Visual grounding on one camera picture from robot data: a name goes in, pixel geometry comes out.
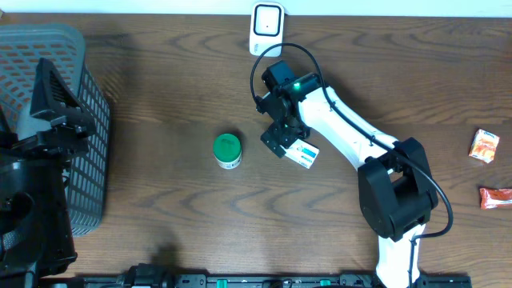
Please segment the white medicine box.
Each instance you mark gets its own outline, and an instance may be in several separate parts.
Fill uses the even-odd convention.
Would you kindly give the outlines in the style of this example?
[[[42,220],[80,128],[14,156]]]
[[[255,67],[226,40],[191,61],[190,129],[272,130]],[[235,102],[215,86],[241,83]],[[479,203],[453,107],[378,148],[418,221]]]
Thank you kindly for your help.
[[[286,157],[307,169],[311,168],[319,154],[319,148],[301,139],[297,139],[288,148],[284,146],[281,146],[281,148],[284,149]]]

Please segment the green lid jar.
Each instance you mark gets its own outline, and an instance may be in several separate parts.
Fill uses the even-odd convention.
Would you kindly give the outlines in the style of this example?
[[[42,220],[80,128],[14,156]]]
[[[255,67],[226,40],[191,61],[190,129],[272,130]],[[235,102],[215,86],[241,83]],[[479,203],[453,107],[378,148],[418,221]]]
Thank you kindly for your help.
[[[221,168],[232,170],[242,161],[242,146],[233,134],[221,134],[213,144],[213,153]]]

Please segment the orange tissue pack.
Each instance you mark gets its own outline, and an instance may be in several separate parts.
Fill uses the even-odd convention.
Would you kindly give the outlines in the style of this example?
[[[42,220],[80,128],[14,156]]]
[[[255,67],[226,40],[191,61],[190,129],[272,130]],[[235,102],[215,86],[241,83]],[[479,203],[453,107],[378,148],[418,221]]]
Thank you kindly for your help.
[[[478,129],[471,144],[469,156],[485,163],[494,160],[500,137],[483,129]]]

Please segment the orange snack bar wrapper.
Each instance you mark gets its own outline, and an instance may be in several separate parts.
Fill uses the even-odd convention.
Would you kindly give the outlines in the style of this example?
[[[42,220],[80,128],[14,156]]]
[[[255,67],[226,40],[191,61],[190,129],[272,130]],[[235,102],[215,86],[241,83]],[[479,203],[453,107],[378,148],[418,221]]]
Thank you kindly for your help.
[[[481,196],[480,207],[482,210],[489,210],[494,208],[500,208],[510,206],[512,203],[512,190],[510,188],[505,189],[490,189],[480,188],[479,193]]]

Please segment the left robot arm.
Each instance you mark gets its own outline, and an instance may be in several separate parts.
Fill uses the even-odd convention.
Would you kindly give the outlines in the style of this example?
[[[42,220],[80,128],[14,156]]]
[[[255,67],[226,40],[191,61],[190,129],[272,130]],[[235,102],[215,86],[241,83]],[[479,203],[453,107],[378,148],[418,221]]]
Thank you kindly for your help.
[[[72,158],[88,152],[96,126],[47,58],[36,67],[30,116],[50,128],[20,139],[1,120],[3,287],[36,287],[77,258],[62,173]]]

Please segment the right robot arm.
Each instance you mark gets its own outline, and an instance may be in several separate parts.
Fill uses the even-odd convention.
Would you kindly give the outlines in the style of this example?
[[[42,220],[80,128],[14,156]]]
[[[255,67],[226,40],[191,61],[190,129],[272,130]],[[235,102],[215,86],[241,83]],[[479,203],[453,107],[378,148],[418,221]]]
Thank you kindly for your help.
[[[266,68],[268,92],[255,97],[272,124],[262,142],[278,157],[309,166],[318,153],[306,139],[315,130],[355,168],[359,206],[378,236],[376,275],[385,287],[412,287],[420,277],[418,244],[438,205],[423,146],[399,141],[357,115],[327,85],[321,73],[299,77],[284,61]]]

